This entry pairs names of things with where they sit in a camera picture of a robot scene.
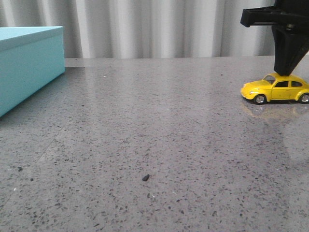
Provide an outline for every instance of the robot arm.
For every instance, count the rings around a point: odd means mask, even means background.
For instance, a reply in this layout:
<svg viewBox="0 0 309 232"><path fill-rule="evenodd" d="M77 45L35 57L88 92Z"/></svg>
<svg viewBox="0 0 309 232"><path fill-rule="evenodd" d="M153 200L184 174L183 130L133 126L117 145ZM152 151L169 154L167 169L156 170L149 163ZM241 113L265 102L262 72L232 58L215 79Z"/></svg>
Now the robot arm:
<svg viewBox="0 0 309 232"><path fill-rule="evenodd" d="M309 51L309 0L276 0L274 6L244 9L240 23L272 25L279 75L290 75Z"/></svg>

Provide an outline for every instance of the toy car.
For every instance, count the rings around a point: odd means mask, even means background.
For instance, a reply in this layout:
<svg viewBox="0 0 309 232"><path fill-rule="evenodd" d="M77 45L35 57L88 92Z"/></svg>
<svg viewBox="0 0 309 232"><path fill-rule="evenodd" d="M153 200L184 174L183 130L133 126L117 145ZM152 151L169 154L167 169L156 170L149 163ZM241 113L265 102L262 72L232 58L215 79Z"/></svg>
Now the toy car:
<svg viewBox="0 0 309 232"><path fill-rule="evenodd" d="M244 98L253 100L255 104L264 104L271 100L295 100L309 103L308 83L292 74L289 76L268 74L260 81L244 84L240 92Z"/></svg>

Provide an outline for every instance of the black debris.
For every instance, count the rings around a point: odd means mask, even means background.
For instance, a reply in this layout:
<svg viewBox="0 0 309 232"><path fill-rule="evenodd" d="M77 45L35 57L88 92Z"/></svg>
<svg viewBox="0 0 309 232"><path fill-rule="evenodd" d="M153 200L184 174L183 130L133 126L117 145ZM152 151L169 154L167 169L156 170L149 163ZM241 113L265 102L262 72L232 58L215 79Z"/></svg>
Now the black debris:
<svg viewBox="0 0 309 232"><path fill-rule="evenodd" d="M150 175L147 174L146 176L144 176L143 181L147 181L149 179Z"/></svg>

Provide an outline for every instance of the car wheel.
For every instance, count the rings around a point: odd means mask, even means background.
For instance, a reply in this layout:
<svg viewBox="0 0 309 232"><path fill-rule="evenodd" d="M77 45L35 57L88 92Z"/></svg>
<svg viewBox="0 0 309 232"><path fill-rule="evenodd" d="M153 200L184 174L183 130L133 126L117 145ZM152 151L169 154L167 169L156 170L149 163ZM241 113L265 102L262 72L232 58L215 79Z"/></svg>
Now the car wheel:
<svg viewBox="0 0 309 232"><path fill-rule="evenodd" d="M266 102L266 97L262 94L256 95L255 98L253 98L253 102L258 105L264 104Z"/></svg>
<svg viewBox="0 0 309 232"><path fill-rule="evenodd" d="M299 98L300 103L309 103L309 93L304 93Z"/></svg>

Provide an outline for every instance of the cardboard box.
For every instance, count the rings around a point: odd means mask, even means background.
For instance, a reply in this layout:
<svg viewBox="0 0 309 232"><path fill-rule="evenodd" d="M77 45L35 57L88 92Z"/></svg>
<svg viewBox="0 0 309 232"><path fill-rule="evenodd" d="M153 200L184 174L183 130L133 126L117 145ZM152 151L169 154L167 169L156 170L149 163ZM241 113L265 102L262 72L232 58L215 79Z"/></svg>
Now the cardboard box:
<svg viewBox="0 0 309 232"><path fill-rule="evenodd" d="M0 28L0 116L64 71L63 27Z"/></svg>

